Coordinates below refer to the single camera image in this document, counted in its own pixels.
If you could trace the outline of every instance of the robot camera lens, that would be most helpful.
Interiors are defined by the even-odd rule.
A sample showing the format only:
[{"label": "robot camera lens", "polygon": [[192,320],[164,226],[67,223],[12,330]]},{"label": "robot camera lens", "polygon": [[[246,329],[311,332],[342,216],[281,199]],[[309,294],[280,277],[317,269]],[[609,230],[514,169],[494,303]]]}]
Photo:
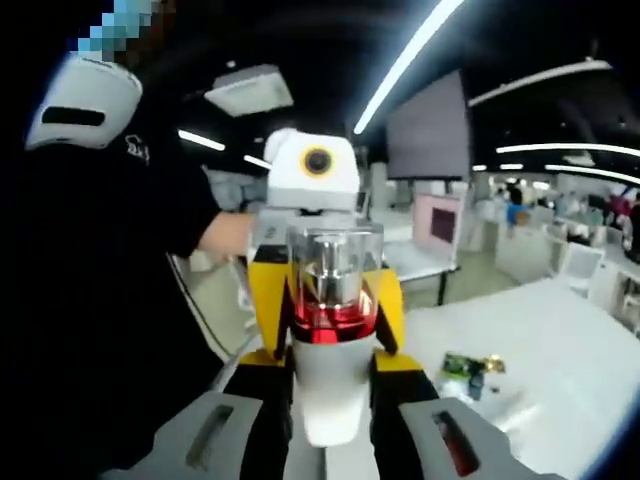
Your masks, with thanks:
[{"label": "robot camera lens", "polygon": [[305,166],[314,175],[325,173],[331,168],[331,155],[324,150],[314,150],[307,155]]}]

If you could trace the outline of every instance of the cable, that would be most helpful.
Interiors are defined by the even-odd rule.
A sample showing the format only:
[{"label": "cable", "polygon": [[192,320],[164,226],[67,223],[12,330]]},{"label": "cable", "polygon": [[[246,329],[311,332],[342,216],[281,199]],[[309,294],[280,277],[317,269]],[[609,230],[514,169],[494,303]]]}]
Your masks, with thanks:
[{"label": "cable", "polygon": [[204,328],[207,330],[209,335],[211,335],[211,338],[213,338],[213,341],[216,343],[218,348],[227,356],[227,358],[224,359],[225,362],[228,361],[228,359],[232,357],[231,353],[229,353],[229,351],[227,351],[227,349],[222,346],[222,342],[220,341],[218,336],[209,327],[209,324],[207,323],[207,320],[204,314],[202,313],[202,310],[200,309],[196,301],[193,299],[193,296],[189,291],[189,287],[187,287],[187,283],[184,281],[184,278],[182,278],[182,274],[180,273],[180,270],[178,270],[178,266],[176,265],[175,261],[173,260],[173,258],[171,258],[171,255],[167,255],[167,257],[169,259],[169,264],[171,265],[171,269],[173,270],[174,275],[178,278],[178,283],[180,283],[180,286],[182,287],[182,291],[187,297],[187,301],[191,302],[193,309],[196,311],[196,313],[200,317],[202,325],[204,325]]}]

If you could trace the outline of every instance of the red liquid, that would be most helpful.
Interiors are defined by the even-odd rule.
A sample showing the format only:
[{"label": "red liquid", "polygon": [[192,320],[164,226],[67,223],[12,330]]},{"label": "red liquid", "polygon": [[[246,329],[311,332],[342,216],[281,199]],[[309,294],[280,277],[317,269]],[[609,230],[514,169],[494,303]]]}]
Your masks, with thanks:
[{"label": "red liquid", "polygon": [[315,298],[299,299],[296,324],[311,335],[311,343],[333,344],[368,337],[373,333],[377,311],[371,297],[362,290],[358,304],[322,307]]}]

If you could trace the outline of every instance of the table leg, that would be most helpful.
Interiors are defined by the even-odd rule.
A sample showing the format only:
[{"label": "table leg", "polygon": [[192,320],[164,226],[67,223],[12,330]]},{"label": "table leg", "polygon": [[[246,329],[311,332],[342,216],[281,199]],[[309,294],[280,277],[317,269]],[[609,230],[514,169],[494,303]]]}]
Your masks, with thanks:
[{"label": "table leg", "polygon": [[448,276],[449,274],[447,272],[443,272],[440,274],[440,286],[438,287],[438,303],[436,303],[437,307],[444,305],[444,295],[447,293]]}]

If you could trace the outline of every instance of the black ceiling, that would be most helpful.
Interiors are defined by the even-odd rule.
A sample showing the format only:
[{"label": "black ceiling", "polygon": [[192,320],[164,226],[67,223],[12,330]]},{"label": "black ceiling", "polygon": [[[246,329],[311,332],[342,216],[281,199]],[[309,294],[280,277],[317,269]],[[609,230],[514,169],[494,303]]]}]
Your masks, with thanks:
[{"label": "black ceiling", "polygon": [[[640,83],[636,83],[634,54],[627,54],[632,39],[628,43],[626,39],[635,30],[625,23],[631,17],[624,4],[616,3],[467,0],[418,55],[365,134],[354,142],[381,151],[385,116],[453,69],[462,69],[472,98],[500,84],[592,56],[607,60],[614,70],[564,77],[472,109],[476,161],[488,165],[503,161],[494,152],[505,144],[582,141],[639,147],[638,97],[634,104],[633,95]],[[181,126],[228,146],[222,154],[190,148],[194,155],[217,168],[262,174],[262,169],[241,161],[244,154],[261,156],[256,137],[289,124],[314,133],[350,131],[436,1],[181,0],[178,4],[172,48],[139,75],[150,94],[186,100]],[[295,106],[234,119],[194,94],[228,72],[229,60],[236,62],[235,69],[278,65]],[[544,155],[532,153],[508,156],[524,159],[532,169],[540,164],[535,158],[545,161]],[[621,156],[594,155],[597,162],[624,170],[628,159],[617,157]]]}]

